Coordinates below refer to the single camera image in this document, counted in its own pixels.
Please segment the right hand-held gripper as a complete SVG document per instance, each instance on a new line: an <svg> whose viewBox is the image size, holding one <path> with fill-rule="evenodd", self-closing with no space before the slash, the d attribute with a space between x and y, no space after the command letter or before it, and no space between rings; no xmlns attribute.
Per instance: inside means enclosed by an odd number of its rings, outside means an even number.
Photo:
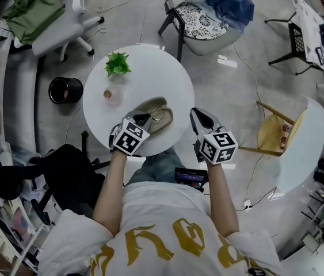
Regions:
<svg viewBox="0 0 324 276"><path fill-rule="evenodd" d="M231 131L218 132L221 123L214 115L204 109L191 108L190 121L198 136L193 148L199 162L205 160L211 164L222 164L233 159L238 143ZM213 132L203 135L204 130Z"/></svg>

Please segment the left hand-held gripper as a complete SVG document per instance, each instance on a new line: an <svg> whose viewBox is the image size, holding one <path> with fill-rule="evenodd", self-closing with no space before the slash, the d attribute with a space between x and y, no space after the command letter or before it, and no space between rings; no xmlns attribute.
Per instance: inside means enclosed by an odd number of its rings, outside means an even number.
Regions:
<svg viewBox="0 0 324 276"><path fill-rule="evenodd" d="M133 110L127 113L121 123L114 126L109 135L109 149L111 152L119 150L132 156L150 137L153 118L150 113Z"/></svg>

